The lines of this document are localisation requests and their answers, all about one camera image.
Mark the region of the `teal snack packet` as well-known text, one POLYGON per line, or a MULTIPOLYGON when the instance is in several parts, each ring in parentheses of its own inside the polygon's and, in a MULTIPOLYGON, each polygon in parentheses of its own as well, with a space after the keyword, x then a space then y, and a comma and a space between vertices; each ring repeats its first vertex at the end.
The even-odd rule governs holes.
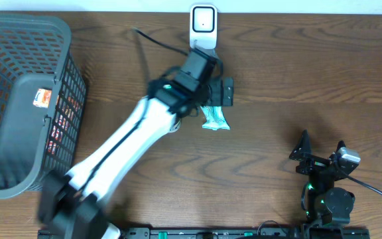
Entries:
POLYGON ((217 131, 219 129, 230 130, 221 106, 201 106, 202 112, 205 115, 206 122, 202 125, 204 129, 217 131))

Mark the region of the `red orange snack bag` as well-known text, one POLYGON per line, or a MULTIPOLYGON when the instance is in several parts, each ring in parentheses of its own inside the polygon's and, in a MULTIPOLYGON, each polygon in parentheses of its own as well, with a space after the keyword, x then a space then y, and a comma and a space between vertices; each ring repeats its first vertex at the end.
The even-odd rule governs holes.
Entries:
POLYGON ((54 124, 51 129, 50 137, 46 143, 46 150, 51 155, 55 155, 63 143, 63 137, 66 135, 67 144, 74 137, 77 130, 79 103, 73 96, 68 96, 67 99, 58 98, 57 106, 61 112, 56 112, 54 124))

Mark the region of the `orange small carton box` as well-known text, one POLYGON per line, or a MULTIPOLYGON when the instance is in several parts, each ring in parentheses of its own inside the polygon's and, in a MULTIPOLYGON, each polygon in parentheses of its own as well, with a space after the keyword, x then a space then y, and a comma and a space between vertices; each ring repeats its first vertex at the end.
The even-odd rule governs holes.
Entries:
POLYGON ((50 104, 51 95, 52 90, 39 88, 34 97, 33 105, 38 108, 48 108, 50 104))

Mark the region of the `green lid jar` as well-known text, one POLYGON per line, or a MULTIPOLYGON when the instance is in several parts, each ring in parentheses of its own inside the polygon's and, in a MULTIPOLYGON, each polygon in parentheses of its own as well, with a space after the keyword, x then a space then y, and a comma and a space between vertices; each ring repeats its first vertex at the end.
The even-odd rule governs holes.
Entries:
POLYGON ((179 119, 172 127, 171 127, 171 129, 170 129, 170 133, 174 133, 174 132, 176 132, 176 131, 178 131, 179 130, 179 128, 180 128, 180 126, 181 126, 181 119, 179 119))

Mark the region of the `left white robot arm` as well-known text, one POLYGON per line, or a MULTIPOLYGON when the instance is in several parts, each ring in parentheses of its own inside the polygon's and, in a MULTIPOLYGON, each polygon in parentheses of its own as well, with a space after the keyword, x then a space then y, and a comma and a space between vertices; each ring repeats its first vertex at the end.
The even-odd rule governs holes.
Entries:
POLYGON ((134 164, 160 138, 173 132, 193 109, 214 102, 213 49, 195 46, 182 66, 151 80, 126 121, 96 151, 65 175, 52 171, 44 180, 38 219, 56 238, 121 238, 122 230, 104 208, 134 164))

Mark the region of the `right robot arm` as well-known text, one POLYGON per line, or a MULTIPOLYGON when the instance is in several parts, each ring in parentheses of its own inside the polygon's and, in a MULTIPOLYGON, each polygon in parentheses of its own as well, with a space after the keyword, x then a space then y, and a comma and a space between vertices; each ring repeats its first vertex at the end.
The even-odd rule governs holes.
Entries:
POLYGON ((343 226, 350 223, 355 196, 335 186, 359 166, 359 154, 338 142, 337 149, 328 158, 312 153, 307 130, 289 155, 298 161, 296 172, 306 175, 308 181, 302 190, 301 207, 306 211, 307 222, 313 226, 343 226))

